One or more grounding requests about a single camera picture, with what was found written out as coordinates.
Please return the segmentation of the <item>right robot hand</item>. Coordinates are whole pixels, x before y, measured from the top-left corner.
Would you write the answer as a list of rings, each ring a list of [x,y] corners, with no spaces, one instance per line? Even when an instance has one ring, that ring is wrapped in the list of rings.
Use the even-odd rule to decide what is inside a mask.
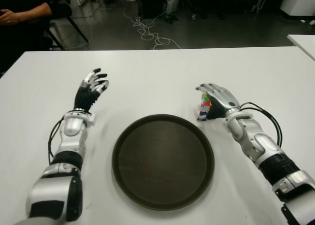
[[[226,118],[228,115],[240,110],[240,104],[234,95],[227,89],[213,83],[203,83],[195,88],[206,95],[211,106],[206,111],[206,119],[214,120]]]

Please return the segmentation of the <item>bystander bare hand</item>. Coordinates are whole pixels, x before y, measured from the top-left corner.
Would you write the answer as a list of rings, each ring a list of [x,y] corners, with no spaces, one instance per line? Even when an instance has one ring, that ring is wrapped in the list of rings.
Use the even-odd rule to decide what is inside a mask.
[[[0,25],[1,26],[16,25],[20,23],[21,21],[22,20],[19,13],[15,13],[9,9],[0,10]]]

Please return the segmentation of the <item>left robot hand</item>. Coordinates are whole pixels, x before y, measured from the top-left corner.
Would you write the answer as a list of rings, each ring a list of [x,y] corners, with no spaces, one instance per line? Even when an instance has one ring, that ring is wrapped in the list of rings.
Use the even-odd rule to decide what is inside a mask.
[[[89,112],[100,95],[108,88],[107,74],[101,73],[101,68],[96,68],[82,80],[75,99],[74,109],[83,109]]]

